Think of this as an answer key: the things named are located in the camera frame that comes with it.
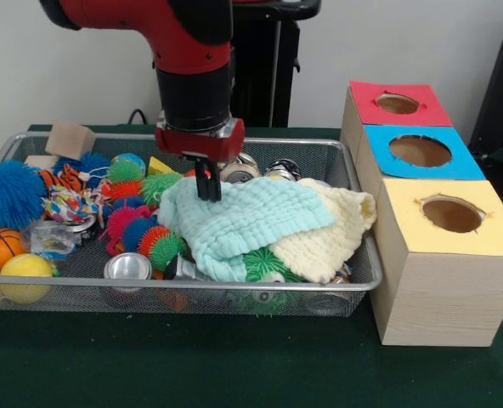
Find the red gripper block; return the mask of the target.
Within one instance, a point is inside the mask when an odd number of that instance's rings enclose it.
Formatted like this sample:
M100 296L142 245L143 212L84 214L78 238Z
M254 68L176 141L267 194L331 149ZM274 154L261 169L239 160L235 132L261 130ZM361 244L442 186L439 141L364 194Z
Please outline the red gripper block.
M233 161L241 152L244 137L244 122L233 117L218 129L200 133L172 129L165 120L160 120L155 128L155 139L161 150L179 156L200 157L195 159L197 193L202 200L209 201L220 201L222 196L217 162Z

